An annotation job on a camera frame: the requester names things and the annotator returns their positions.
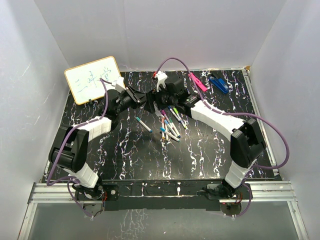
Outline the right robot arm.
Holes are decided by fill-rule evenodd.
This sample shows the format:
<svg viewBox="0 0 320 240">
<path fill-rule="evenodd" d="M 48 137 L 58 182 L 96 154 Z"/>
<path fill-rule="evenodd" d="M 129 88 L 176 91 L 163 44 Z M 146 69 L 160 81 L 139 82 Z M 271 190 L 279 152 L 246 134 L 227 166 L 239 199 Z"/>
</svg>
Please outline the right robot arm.
<svg viewBox="0 0 320 240">
<path fill-rule="evenodd" d="M 258 122 L 253 119 L 243 120 L 226 115 L 217 108 L 202 101 L 196 93 L 189 93 L 183 80 L 178 78 L 168 81 L 168 77 L 154 76 L 156 88 L 147 93 L 144 108 L 155 113 L 175 107 L 179 113 L 200 121 L 221 133 L 230 142 L 230 168 L 223 181 L 223 194 L 233 199 L 241 192 L 240 185 L 257 158 L 266 149 L 266 143 Z"/>
</svg>

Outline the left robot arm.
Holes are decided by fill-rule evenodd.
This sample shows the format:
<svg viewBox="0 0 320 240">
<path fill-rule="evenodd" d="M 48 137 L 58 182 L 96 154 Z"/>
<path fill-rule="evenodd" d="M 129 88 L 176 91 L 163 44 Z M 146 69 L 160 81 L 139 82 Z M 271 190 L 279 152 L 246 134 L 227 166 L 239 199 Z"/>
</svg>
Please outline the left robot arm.
<svg viewBox="0 0 320 240">
<path fill-rule="evenodd" d="M 86 188 L 86 194 L 93 200 L 103 195 L 99 176 L 87 164 L 89 142 L 114 130 L 119 114 L 145 104 L 147 94 L 128 86 L 121 92 L 107 90 L 104 99 L 100 115 L 74 126 L 59 127 L 48 156 L 52 164 L 46 182 L 48 186 L 70 180 Z"/>
</svg>

